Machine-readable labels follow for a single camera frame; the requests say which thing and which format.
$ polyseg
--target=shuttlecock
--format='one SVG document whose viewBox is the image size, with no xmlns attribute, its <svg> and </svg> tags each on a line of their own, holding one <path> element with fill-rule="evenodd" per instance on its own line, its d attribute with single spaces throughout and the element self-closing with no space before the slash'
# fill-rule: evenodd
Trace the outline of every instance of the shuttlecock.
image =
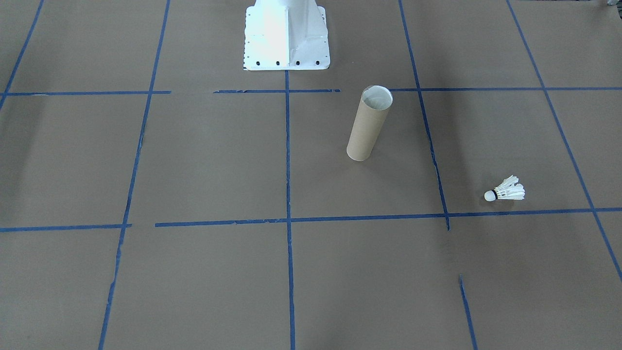
<svg viewBox="0 0 622 350">
<path fill-rule="evenodd" d="M 520 201 L 525 198 L 525 188 L 518 184 L 518 177 L 512 175 L 495 187 L 492 191 L 484 193 L 484 199 L 492 202 L 495 199 L 514 199 Z"/>
</svg>

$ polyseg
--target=blue tape line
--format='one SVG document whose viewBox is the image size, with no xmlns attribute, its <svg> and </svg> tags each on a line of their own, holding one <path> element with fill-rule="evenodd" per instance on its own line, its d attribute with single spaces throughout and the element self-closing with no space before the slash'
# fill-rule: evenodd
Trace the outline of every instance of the blue tape line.
<svg viewBox="0 0 622 350">
<path fill-rule="evenodd" d="M 289 71 L 285 71 L 285 178 L 287 202 L 287 270 L 289 275 L 289 344 L 291 350 L 296 349 L 296 324 L 294 314 L 294 257 L 292 251 L 292 192 L 290 182 L 290 124 L 289 124 Z"/>
<path fill-rule="evenodd" d="M 406 36 L 406 43 L 408 44 L 408 52 L 411 55 L 412 73 L 415 76 L 415 84 L 417 85 L 417 94 L 419 95 L 419 104 L 421 105 L 421 114 L 424 119 L 425 133 L 427 134 L 428 141 L 430 143 L 430 154 L 432 156 L 432 163 L 434 164 L 434 170 L 436 171 L 436 178 L 439 183 L 440 202 L 443 205 L 443 213 L 445 213 L 445 223 L 447 224 L 447 230 L 451 229 L 449 222 L 449 215 L 447 215 L 447 203 L 445 202 L 445 193 L 443 192 L 443 183 L 440 180 L 439 165 L 436 162 L 436 154 L 434 153 L 434 143 L 432 142 L 432 133 L 430 132 L 430 125 L 428 124 L 427 114 L 425 112 L 424 96 L 421 93 L 421 85 L 419 84 L 419 74 L 417 73 L 417 65 L 415 64 L 415 56 L 412 53 L 411 37 L 408 34 L 408 25 L 406 24 L 406 16 L 404 15 L 404 6 L 402 0 L 398 0 L 399 12 L 402 16 L 402 25 L 404 26 L 404 35 Z"/>
<path fill-rule="evenodd" d="M 622 207 L 597 208 L 598 212 L 622 212 Z M 479 216 L 507 216 L 507 215 L 552 215 L 552 214 L 580 214 L 591 213 L 590 208 L 578 209 L 544 209 L 544 210 L 514 210 L 497 212 L 449 212 L 449 217 L 479 217 Z M 323 221 L 360 221 L 360 220 L 400 220 L 400 219 L 431 219 L 445 217 L 444 213 L 430 214 L 398 214 L 398 215 L 359 215 L 359 216 L 326 216 L 326 217 L 292 217 L 291 222 L 323 222 Z M 215 221 L 186 221 L 186 222 L 159 222 L 155 227 L 181 226 L 213 226 L 213 225 L 244 225 L 244 224 L 278 224 L 287 222 L 281 219 L 244 219 L 244 220 L 215 220 Z"/>
<path fill-rule="evenodd" d="M 6 88 L 4 89 L 4 94 L 0 99 L 0 110 L 2 110 L 2 106 L 4 106 L 4 101 L 6 100 L 7 94 L 11 90 L 11 85 L 13 84 L 13 80 L 15 79 L 15 74 L 17 74 L 17 69 L 19 68 L 19 64 L 22 62 L 22 58 L 24 57 L 24 52 L 26 52 L 26 47 L 30 42 L 30 38 L 32 37 L 32 32 L 35 30 L 35 26 L 37 25 L 37 21 L 39 20 L 39 14 L 41 14 L 41 8 L 43 7 L 43 1 L 39 1 L 39 6 L 37 7 L 37 13 L 35 14 L 35 18 L 32 20 L 32 24 L 30 25 L 30 30 L 28 31 L 28 35 L 26 36 L 26 40 L 24 41 L 24 45 L 22 46 L 22 50 L 19 52 L 17 56 L 17 60 L 15 61 L 15 65 L 13 66 L 13 71 L 11 72 L 11 76 L 9 77 L 9 82 L 6 84 Z"/>
<path fill-rule="evenodd" d="M 359 221 L 359 220 L 398 220 L 398 219 L 429 219 L 445 217 L 445 214 L 403 214 L 403 215 L 361 215 L 361 216 L 327 216 L 327 217 L 296 217 L 292 222 L 321 221 Z"/>
<path fill-rule="evenodd" d="M 547 90 L 590 91 L 590 90 L 622 90 L 622 87 L 547 87 Z"/>
<path fill-rule="evenodd" d="M 541 91 L 538 87 L 473 87 L 473 88 L 421 88 L 425 92 L 442 92 L 442 91 Z"/>
<path fill-rule="evenodd" d="M 460 274 L 460 294 L 462 294 L 462 303 L 465 305 L 466 321 L 468 323 L 468 331 L 471 334 L 471 344 L 473 350 L 477 350 L 477 340 L 475 339 L 475 329 L 473 328 L 473 320 L 471 319 L 471 309 L 468 307 L 467 294 L 465 293 L 465 285 Z"/>
<path fill-rule="evenodd" d="M 217 90 L 213 93 L 285 93 L 285 90 Z"/>
<path fill-rule="evenodd" d="M 596 208 L 597 212 L 622 212 L 622 207 L 617 208 Z"/>
<path fill-rule="evenodd" d="M 122 224 L 114 225 L 69 225 L 69 226 L 30 226 L 30 227 L 0 227 L 0 232 L 31 232 L 31 231 L 72 231 L 96 229 L 120 229 Z"/>
<path fill-rule="evenodd" d="M 341 92 L 340 89 L 324 88 L 324 89 L 302 89 L 302 90 L 289 90 L 289 93 L 318 93 L 318 92 Z"/>
<path fill-rule="evenodd" d="M 459 212 L 449 213 L 450 217 L 476 217 L 476 216 L 504 216 L 504 215 L 542 215 L 542 214 L 572 214 L 592 212 L 589 208 L 583 209 L 548 209 L 548 210 L 516 210 L 505 212 Z"/>
<path fill-rule="evenodd" d="M 542 75 L 540 74 L 540 71 L 538 70 L 538 66 L 536 65 L 536 60 L 534 59 L 534 56 L 531 54 L 531 49 L 529 48 L 529 45 L 527 44 L 527 40 L 525 39 L 525 35 L 522 32 L 521 25 L 518 23 L 518 18 L 516 17 L 516 13 L 514 13 L 512 4 L 510 4 L 509 0 L 506 0 L 506 4 L 508 4 L 510 13 L 512 14 L 512 18 L 514 19 L 514 23 L 516 24 L 516 28 L 518 29 L 518 32 L 521 36 L 522 43 L 525 45 L 525 49 L 527 50 L 527 53 L 529 54 L 529 59 L 531 60 L 531 64 L 534 66 L 534 70 L 536 71 L 536 76 L 538 77 L 538 80 L 540 81 L 540 85 L 542 86 L 544 95 L 546 96 L 546 100 L 549 104 L 550 111 L 553 114 L 553 118 L 555 119 L 555 124 L 557 124 L 557 129 L 559 130 L 560 136 L 562 137 L 562 141 L 564 142 L 564 146 L 566 147 L 566 150 L 568 151 L 568 155 L 570 156 L 572 166 L 575 168 L 575 172 L 577 173 L 577 177 L 579 178 L 581 187 L 583 187 L 583 192 L 585 193 L 585 197 L 587 198 L 587 201 L 590 205 L 590 209 L 592 210 L 592 214 L 594 215 L 594 219 L 596 220 L 596 224 L 598 225 L 600 234 L 603 236 L 603 240 L 605 241 L 605 245 L 607 247 L 607 250 L 609 251 L 611 261 L 613 261 L 613 265 L 616 268 L 616 271 L 618 272 L 618 277 L 620 278 L 620 281 L 622 281 L 622 270 L 620 269 L 618 259 L 616 258 L 616 255 L 613 253 L 613 249 L 611 248 L 611 244 L 609 243 L 609 238 L 607 238 L 607 234 L 605 233 L 605 230 L 600 222 L 600 218 L 598 217 L 598 213 L 596 212 L 594 203 L 592 202 L 592 198 L 590 197 L 590 193 L 588 192 L 587 186 L 585 185 L 585 181 L 583 180 L 583 176 L 581 175 L 581 172 L 579 171 L 579 166 L 577 164 L 575 156 L 572 154 L 572 150 L 570 149 L 570 144 L 568 143 L 568 139 L 566 138 L 566 135 L 564 134 L 564 129 L 562 128 L 562 124 L 559 121 L 559 118 L 557 117 L 557 112 L 555 111 L 555 108 L 553 107 L 553 102 L 550 99 L 549 92 L 547 91 L 547 88 L 544 85 Z"/>
<path fill-rule="evenodd" d="M 114 278 L 113 278 L 113 282 L 110 284 L 110 290 L 108 292 L 108 302 L 106 304 L 106 313 L 104 314 L 104 321 L 103 321 L 103 324 L 101 325 L 101 336 L 100 336 L 100 343 L 98 347 L 99 350 L 104 349 L 104 341 L 106 340 L 106 332 L 108 331 L 110 309 L 113 304 L 114 288 L 116 286 L 117 276 L 119 274 L 119 264 L 121 262 L 121 246 L 123 246 L 123 240 L 125 239 L 125 232 L 126 232 L 128 218 L 129 218 L 129 208 L 131 207 L 131 204 L 132 204 L 134 184 L 136 182 L 138 164 L 141 158 L 142 139 L 145 135 L 145 127 L 147 125 L 147 117 L 149 116 L 149 107 L 151 105 L 151 96 L 153 95 L 152 92 L 154 91 L 154 85 L 156 83 L 155 80 L 156 80 L 157 66 L 160 60 L 160 52 L 162 51 L 162 42 L 164 41 L 164 31 L 166 30 L 166 22 L 169 16 L 169 7 L 170 7 L 170 0 L 167 0 L 166 8 L 164 9 L 164 19 L 162 20 L 162 29 L 160 30 L 160 39 L 158 41 L 157 51 L 155 52 L 154 68 L 151 73 L 151 83 L 149 84 L 149 93 L 147 94 L 147 103 L 145 104 L 145 112 L 142 116 L 141 133 L 138 138 L 138 146 L 136 147 L 136 157 L 134 158 L 134 167 L 132 169 L 132 179 L 130 180 L 130 183 L 129 183 L 128 202 L 125 208 L 125 213 L 123 214 L 123 226 L 121 227 L 121 233 L 119 235 L 119 244 L 117 246 L 116 260 L 114 263 Z"/>
<path fill-rule="evenodd" d="M 340 89 L 301 89 L 301 90 L 217 90 L 213 93 L 321 93 L 321 92 L 341 92 Z"/>
<path fill-rule="evenodd" d="M 157 90 L 154 95 L 168 95 L 170 90 Z M 10 92 L 8 96 L 90 96 L 90 95 L 147 95 L 149 91 L 67 91 L 67 92 Z"/>
<path fill-rule="evenodd" d="M 279 223 L 279 222 L 287 222 L 287 219 L 248 219 L 248 220 L 158 222 L 154 226 L 155 227 L 217 226 L 217 225 L 276 224 L 276 223 Z"/>
<path fill-rule="evenodd" d="M 445 91 L 543 91 L 542 87 L 464 87 L 464 88 L 390 88 L 391 92 L 445 92 Z M 622 87 L 547 87 L 546 90 L 622 90 Z"/>
</svg>

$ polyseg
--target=metal bracket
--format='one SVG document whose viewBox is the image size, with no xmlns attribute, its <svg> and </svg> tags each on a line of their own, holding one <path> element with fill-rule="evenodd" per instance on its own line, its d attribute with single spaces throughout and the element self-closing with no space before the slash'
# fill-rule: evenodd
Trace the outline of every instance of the metal bracket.
<svg viewBox="0 0 622 350">
<path fill-rule="evenodd" d="M 330 65 L 326 10 L 315 0 L 256 0 L 246 9 L 244 69 L 319 70 Z"/>
</svg>

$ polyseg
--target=grid square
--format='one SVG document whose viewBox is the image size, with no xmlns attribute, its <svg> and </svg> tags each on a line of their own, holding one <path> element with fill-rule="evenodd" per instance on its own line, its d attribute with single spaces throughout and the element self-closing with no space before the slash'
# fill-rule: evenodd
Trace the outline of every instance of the grid square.
<svg viewBox="0 0 622 350">
<path fill-rule="evenodd" d="M 155 86 L 176 93 L 284 89 L 283 72 L 244 67 L 244 21 L 254 1 L 172 1 Z"/>
<path fill-rule="evenodd" d="M 289 349 L 285 224 L 128 229 L 108 349 Z"/>
<path fill-rule="evenodd" d="M 284 100 L 153 96 L 130 221 L 285 217 Z"/>
<path fill-rule="evenodd" d="M 292 71 L 292 89 L 415 87 L 397 1 L 318 1 L 318 5 L 326 8 L 330 68 Z"/>
<path fill-rule="evenodd" d="M 0 226 L 121 223 L 144 108 L 144 96 L 9 97 Z"/>
<path fill-rule="evenodd" d="M 620 15 L 606 1 L 512 1 L 548 87 L 622 86 Z"/>
<path fill-rule="evenodd" d="M 0 235 L 0 348 L 96 349 L 119 230 Z"/>
<path fill-rule="evenodd" d="M 589 207 L 577 173 L 538 91 L 424 93 L 450 212 Z M 524 201 L 486 202 L 514 174 Z"/>
<path fill-rule="evenodd" d="M 616 349 L 622 288 L 593 216 L 456 218 L 447 253 L 461 266 L 482 349 Z"/>
<path fill-rule="evenodd" d="M 39 0 L 0 2 L 0 91 L 9 82 L 19 52 L 24 46 Z"/>
<path fill-rule="evenodd" d="M 620 231 L 620 227 L 622 227 L 622 212 L 601 212 L 598 213 L 598 218 L 605 229 L 609 244 L 611 245 L 611 249 L 613 249 L 613 253 L 616 255 L 618 263 L 621 263 L 622 231 Z"/>
<path fill-rule="evenodd" d="M 404 13 L 421 87 L 540 86 L 505 1 L 405 1 Z"/>
<path fill-rule="evenodd" d="M 443 219 L 294 224 L 296 348 L 467 349 Z"/>
<path fill-rule="evenodd" d="M 48 1 L 12 92 L 147 90 L 165 1 Z"/>
<path fill-rule="evenodd" d="M 572 154 L 597 207 L 622 207 L 621 91 L 549 91 Z"/>
<path fill-rule="evenodd" d="M 291 95 L 292 216 L 443 212 L 416 93 L 395 93 L 371 156 L 346 146 L 361 92 Z"/>
</svg>

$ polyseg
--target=cardboard tube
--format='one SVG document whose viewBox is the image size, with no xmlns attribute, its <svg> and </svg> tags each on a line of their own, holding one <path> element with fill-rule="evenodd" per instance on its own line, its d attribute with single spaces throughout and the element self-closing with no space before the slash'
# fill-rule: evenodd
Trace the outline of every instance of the cardboard tube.
<svg viewBox="0 0 622 350">
<path fill-rule="evenodd" d="M 346 149 L 350 158 L 369 158 L 392 104 L 393 96 L 386 87 L 373 85 L 363 90 Z"/>
</svg>

